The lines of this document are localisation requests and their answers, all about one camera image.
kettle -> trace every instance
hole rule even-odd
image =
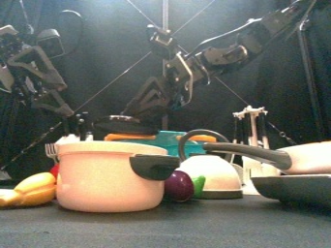
[[[242,169],[229,162],[230,155],[222,158],[218,155],[194,155],[187,158],[186,155],[186,142],[194,136],[213,136],[218,140],[229,142],[229,139],[219,133],[197,129],[187,132],[179,141],[179,156],[182,159],[181,167],[177,171],[186,172],[191,178],[201,175],[206,177],[205,187],[202,190],[201,199],[238,199],[242,198],[242,182],[239,178],[239,171]]]

banana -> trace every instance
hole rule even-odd
[[[34,206],[56,196],[56,178],[50,172],[28,177],[14,190],[0,192],[0,206]]]

pan handle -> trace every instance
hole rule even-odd
[[[203,144],[203,149],[250,157],[263,163],[274,165],[281,170],[289,170],[293,166],[291,157],[285,151],[269,150],[257,146],[226,142],[207,142]]]

table surface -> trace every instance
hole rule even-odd
[[[56,201],[0,210],[0,247],[331,247],[331,210],[262,196],[165,201],[129,213]]]

black pot handle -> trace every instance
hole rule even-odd
[[[130,157],[133,171],[147,180],[165,181],[181,166],[181,158],[167,155],[137,154]]]

